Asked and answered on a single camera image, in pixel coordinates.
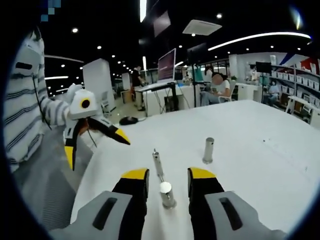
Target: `computer mouse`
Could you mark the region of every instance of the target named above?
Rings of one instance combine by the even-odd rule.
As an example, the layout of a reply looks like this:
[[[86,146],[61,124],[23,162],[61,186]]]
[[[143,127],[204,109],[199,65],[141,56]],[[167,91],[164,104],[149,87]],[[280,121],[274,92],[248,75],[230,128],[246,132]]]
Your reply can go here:
[[[131,125],[131,124],[136,124],[138,121],[139,120],[136,117],[125,116],[120,119],[119,123],[120,123],[120,125]]]

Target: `white pillar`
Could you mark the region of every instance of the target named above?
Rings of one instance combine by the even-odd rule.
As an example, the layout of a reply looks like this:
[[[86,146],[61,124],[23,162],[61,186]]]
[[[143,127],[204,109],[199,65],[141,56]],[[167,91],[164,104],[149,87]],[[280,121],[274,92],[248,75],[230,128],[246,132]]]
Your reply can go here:
[[[83,81],[85,89],[93,92],[96,99],[101,102],[107,92],[108,109],[113,110],[115,97],[113,94],[109,63],[99,58],[83,66]]]
[[[122,74],[122,86],[123,86],[123,90],[130,90],[131,89],[129,73]]]
[[[229,65],[230,65],[230,76],[235,76],[239,78],[238,76],[238,61],[237,61],[236,54],[229,55]]]

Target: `stand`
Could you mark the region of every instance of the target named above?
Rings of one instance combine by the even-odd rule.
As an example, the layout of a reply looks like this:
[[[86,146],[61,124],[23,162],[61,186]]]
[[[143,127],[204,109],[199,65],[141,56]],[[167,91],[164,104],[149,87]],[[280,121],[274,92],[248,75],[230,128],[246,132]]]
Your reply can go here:
[[[174,109],[174,111],[178,111],[179,110],[179,103],[178,103],[178,97],[177,97],[177,92],[176,92],[176,84],[174,82],[169,82],[167,85],[152,88],[151,92],[155,92],[155,91],[162,90],[162,89],[168,89],[168,88],[171,88],[171,90],[172,90],[173,109]]]

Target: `metal peg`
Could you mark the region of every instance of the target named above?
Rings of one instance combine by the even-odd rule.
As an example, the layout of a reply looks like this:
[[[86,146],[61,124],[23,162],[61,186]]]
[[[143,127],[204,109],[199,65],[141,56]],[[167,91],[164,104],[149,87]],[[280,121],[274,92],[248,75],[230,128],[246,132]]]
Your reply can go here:
[[[156,151],[156,149],[154,149],[154,151],[152,153],[152,156],[153,156],[153,161],[154,161],[154,165],[155,165],[156,174],[161,179],[161,181],[164,182],[163,181],[164,170],[162,169],[162,165],[161,165],[161,161],[160,161],[160,155]]]
[[[215,140],[212,137],[208,137],[205,140],[204,156],[202,158],[202,161],[205,164],[210,164],[213,162],[212,154],[214,151],[214,143],[215,143]]]
[[[173,209],[176,207],[177,202],[174,199],[174,192],[172,185],[169,182],[160,183],[160,195],[162,199],[162,205],[165,209]]]

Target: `curved light strip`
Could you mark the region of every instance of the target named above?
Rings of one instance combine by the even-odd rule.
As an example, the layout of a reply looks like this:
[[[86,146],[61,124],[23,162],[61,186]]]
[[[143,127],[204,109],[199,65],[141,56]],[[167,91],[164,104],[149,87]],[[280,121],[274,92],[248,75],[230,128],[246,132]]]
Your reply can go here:
[[[48,76],[45,77],[44,80],[51,80],[51,79],[67,79],[69,76]]]
[[[298,33],[298,32],[289,32],[289,31],[268,32],[268,33],[261,33],[261,34],[251,35],[251,36],[245,36],[245,37],[241,37],[241,38],[238,38],[238,39],[235,39],[235,40],[232,40],[232,41],[227,41],[227,42],[219,44],[217,46],[210,47],[208,49],[208,51],[211,51],[211,50],[214,50],[214,49],[218,49],[218,48],[221,48],[223,46],[226,46],[226,45],[229,45],[229,44],[233,44],[233,43],[236,43],[236,42],[240,42],[240,41],[243,41],[243,40],[247,40],[247,39],[254,39],[254,38],[259,38],[259,37],[275,36],[275,35],[298,36],[298,37],[311,39],[311,36],[309,36],[307,34],[303,34],[303,33]]]
[[[51,58],[51,59],[69,60],[69,61],[74,61],[74,62],[78,62],[78,63],[82,63],[82,64],[84,63],[84,61],[73,59],[73,58],[68,58],[68,57],[64,57],[64,56],[44,55],[44,57],[45,58]]]

